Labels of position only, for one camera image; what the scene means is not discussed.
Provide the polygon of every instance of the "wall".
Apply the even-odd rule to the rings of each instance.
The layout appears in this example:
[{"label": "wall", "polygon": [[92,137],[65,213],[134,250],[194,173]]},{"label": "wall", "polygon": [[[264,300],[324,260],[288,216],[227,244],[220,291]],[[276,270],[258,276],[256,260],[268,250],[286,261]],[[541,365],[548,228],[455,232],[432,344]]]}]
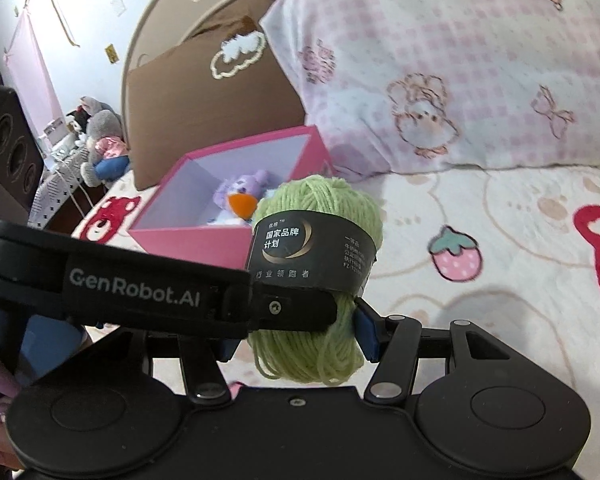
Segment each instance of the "wall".
[{"label": "wall", "polygon": [[[150,0],[123,0],[126,12],[118,17],[112,0],[56,0],[80,48],[70,46],[49,0],[31,0],[33,27],[51,81],[65,112],[73,110],[83,95],[90,95],[120,110],[122,69],[129,41]],[[13,36],[14,7],[24,0],[0,0],[0,70],[4,48]],[[104,48],[113,44],[120,61],[110,64]]]}]

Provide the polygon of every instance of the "pink gift box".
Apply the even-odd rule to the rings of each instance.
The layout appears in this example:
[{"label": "pink gift box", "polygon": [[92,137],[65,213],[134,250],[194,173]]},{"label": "pink gift box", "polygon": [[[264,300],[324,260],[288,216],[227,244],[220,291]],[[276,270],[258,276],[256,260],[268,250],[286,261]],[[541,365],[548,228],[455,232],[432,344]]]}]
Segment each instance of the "pink gift box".
[{"label": "pink gift box", "polygon": [[148,253],[244,269],[251,226],[207,225],[220,213],[213,193],[228,178],[267,170],[270,188],[333,166],[315,126],[298,126],[187,153],[165,175],[128,232]]}]

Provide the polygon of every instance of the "pillow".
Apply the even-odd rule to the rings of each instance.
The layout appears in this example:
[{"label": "pillow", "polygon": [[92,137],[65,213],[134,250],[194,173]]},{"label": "pillow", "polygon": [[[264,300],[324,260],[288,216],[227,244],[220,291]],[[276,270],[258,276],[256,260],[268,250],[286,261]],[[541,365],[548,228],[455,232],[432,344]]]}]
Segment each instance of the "pillow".
[{"label": "pillow", "polygon": [[278,0],[261,25],[350,180],[600,164],[600,0]]},{"label": "pillow", "polygon": [[257,27],[275,0],[236,0],[184,43],[128,75],[138,190],[185,153],[304,123],[304,109]]}]

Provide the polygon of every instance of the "brown pillow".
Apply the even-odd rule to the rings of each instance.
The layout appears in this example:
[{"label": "brown pillow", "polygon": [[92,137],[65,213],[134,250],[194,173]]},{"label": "brown pillow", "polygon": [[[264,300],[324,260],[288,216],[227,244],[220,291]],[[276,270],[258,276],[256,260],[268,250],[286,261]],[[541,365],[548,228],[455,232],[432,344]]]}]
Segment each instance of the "brown pillow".
[{"label": "brown pillow", "polygon": [[189,40],[129,72],[138,190],[158,184],[192,150],[304,124],[300,99],[257,25],[274,1],[236,0]]}]

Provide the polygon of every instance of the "green yarn ball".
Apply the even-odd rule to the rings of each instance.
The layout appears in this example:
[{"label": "green yarn ball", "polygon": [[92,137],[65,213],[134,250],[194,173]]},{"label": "green yarn ball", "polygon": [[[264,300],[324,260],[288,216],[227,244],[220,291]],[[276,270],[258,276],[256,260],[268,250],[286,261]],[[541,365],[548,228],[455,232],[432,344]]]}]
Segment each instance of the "green yarn ball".
[{"label": "green yarn ball", "polygon": [[[259,202],[253,225],[273,213],[289,210],[341,216],[368,233],[378,250],[382,245],[382,220],[376,202],[341,178],[312,175],[282,184],[271,198]],[[343,292],[333,296],[337,319],[324,333],[258,330],[249,335],[257,370],[264,377],[337,386],[364,364],[353,335],[353,296]]]}]

